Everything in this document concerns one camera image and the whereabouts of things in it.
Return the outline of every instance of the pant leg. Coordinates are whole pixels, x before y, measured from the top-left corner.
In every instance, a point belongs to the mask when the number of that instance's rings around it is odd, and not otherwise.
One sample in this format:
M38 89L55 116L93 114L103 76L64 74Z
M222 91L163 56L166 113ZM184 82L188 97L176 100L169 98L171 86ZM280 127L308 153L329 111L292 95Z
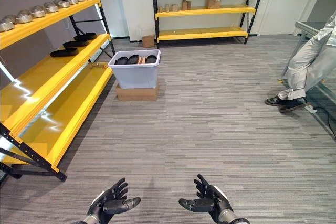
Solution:
M278 94L281 99L293 100L306 96L305 85L308 67L319 55L323 45L327 41L327 38L318 40L316 35L313 36L290 60L286 72L290 89L281 91Z
M307 69L305 90L313 88L336 68L336 47L324 45L316 60Z

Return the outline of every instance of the plastic storage bin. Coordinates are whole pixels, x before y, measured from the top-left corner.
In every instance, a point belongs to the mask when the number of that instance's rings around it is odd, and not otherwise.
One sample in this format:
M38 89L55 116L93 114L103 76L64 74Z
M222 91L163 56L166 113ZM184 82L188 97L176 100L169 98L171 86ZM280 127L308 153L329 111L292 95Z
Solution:
M121 57L139 55L147 57L156 56L156 62L152 64L115 65L114 63ZM108 66L113 69L120 87L122 89L153 89L156 88L158 66L160 63L160 50L138 50L120 51L110 60Z

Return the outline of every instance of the white door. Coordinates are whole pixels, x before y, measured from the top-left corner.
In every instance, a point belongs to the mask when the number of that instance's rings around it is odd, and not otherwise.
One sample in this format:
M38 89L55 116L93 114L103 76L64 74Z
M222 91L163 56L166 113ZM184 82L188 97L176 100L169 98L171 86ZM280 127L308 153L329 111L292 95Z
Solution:
M259 34L293 34L294 24L302 19L309 1L269 0Z

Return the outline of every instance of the metal shelving unit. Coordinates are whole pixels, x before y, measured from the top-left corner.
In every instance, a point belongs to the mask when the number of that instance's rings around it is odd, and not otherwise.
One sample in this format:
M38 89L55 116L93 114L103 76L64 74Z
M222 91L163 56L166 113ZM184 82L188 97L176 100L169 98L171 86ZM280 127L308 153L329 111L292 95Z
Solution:
M258 10L259 2L260 0L257 0L255 7L249 6L250 0L246 0L245 5L222 6L220 9L206 9L204 7L194 7L191 10L158 13L158 0L153 0L157 47L158 48L160 47L160 41L163 40L202 39L202 38L240 37L240 36L245 38L244 44L246 44ZM160 31L159 18L192 16L192 15L226 14L226 13L243 14L239 27L194 28L194 29ZM253 14L252 19L248 24L247 31L243 30L243 24L245 21L246 13Z
M0 34L1 48L5 48L67 17L76 34L83 33L72 15L95 4L102 19L84 22L102 21L106 34L79 47L74 57L47 56L1 90L0 134L9 147L0 148L4 154L0 170L12 177L51 175L66 180L57 166L112 76L107 62L92 64L90 59L106 41L113 53L114 47L100 0L85 0ZM18 169L16 165L38 169Z

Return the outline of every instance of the leather shoe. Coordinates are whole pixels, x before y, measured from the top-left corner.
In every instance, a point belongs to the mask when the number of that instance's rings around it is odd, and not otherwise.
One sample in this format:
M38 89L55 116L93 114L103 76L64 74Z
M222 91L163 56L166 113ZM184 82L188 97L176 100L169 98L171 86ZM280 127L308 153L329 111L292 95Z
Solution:
M310 105L310 103L307 102L307 100L304 97L293 99L293 100L287 100L286 105L280 108L280 112L289 112L292 110L306 107L308 105Z
M273 98L266 99L265 103L270 106L281 106L286 104L286 100L280 99L278 95L276 95Z

